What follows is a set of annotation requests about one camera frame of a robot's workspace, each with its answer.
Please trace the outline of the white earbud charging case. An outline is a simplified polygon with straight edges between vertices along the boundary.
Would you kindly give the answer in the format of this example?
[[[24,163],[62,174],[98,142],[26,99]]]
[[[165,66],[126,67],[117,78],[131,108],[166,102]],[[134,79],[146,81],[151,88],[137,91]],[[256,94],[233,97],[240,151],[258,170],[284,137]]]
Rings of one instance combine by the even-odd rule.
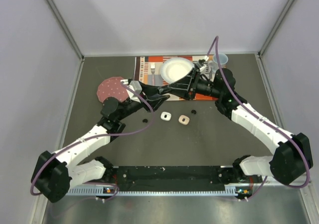
[[[170,121],[171,120],[171,113],[169,112],[162,112],[160,115],[160,118],[164,121]]]

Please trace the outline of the pink beige earbud charging case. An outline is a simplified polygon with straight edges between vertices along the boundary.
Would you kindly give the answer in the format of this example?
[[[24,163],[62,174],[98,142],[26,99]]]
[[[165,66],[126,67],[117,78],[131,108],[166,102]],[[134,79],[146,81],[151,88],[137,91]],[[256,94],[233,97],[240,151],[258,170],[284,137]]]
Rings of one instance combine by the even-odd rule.
[[[189,124],[189,121],[190,121],[190,118],[185,116],[185,115],[181,115],[179,118],[178,118],[178,122],[183,124],[183,125],[188,125]]]

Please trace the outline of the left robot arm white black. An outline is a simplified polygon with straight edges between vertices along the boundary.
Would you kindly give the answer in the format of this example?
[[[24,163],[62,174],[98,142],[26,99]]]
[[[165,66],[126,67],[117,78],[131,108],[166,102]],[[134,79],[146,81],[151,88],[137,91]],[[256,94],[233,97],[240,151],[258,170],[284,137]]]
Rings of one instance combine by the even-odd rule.
[[[85,164],[81,161],[118,137],[144,131],[141,128],[124,133],[126,125],[122,120],[140,109],[154,113],[169,99],[169,92],[169,86],[156,87],[132,80],[121,80],[117,86],[110,87],[103,101],[102,117],[91,130],[59,150],[40,154],[31,178],[30,193],[44,195],[51,203],[56,203],[78,185],[97,179],[109,182],[113,170],[102,158]]]

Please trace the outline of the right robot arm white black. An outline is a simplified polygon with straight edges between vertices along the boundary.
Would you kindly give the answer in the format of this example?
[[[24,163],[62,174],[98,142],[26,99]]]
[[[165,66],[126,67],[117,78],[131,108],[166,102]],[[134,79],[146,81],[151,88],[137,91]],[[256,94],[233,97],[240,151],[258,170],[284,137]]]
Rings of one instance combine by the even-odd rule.
[[[259,139],[270,151],[271,156],[243,156],[234,162],[233,177],[238,182],[246,181],[251,175],[273,177],[283,185],[306,175],[305,187],[310,181],[313,160],[310,142],[303,133],[293,134],[270,122],[259,114],[235,90],[235,79],[229,69],[217,71],[213,81],[201,77],[193,68],[180,80],[158,89],[158,93],[176,95],[192,100],[196,94],[216,98],[218,111],[234,123],[242,126]]]

